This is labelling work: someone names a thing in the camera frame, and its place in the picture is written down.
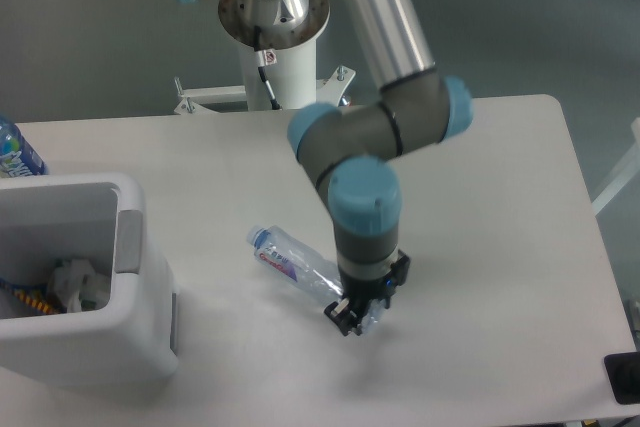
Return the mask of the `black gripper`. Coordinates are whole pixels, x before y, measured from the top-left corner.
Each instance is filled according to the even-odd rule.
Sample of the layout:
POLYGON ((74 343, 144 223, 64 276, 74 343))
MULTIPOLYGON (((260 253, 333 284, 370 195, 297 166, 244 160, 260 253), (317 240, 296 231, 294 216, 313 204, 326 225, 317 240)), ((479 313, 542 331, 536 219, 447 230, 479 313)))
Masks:
POLYGON ((405 284, 411 259, 396 249, 387 259, 375 264, 353 264, 345 260, 339 265, 343 296, 324 308, 324 315, 347 337, 362 334, 361 320, 369 314, 375 301, 386 309, 398 287, 405 284))

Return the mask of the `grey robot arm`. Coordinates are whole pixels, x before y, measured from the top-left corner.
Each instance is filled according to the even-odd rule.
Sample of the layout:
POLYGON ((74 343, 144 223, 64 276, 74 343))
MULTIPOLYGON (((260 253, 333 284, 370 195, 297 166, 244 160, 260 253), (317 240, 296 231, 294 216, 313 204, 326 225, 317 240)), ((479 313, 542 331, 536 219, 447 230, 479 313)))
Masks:
POLYGON ((293 113, 289 144, 333 224, 342 293, 324 312, 349 335, 390 306, 409 271, 390 161, 463 133, 473 107, 460 79, 438 73, 411 0, 346 1, 380 93, 356 109, 327 100, 314 59, 290 59, 314 47, 328 0, 219 0, 218 16, 239 48, 249 108, 293 113))

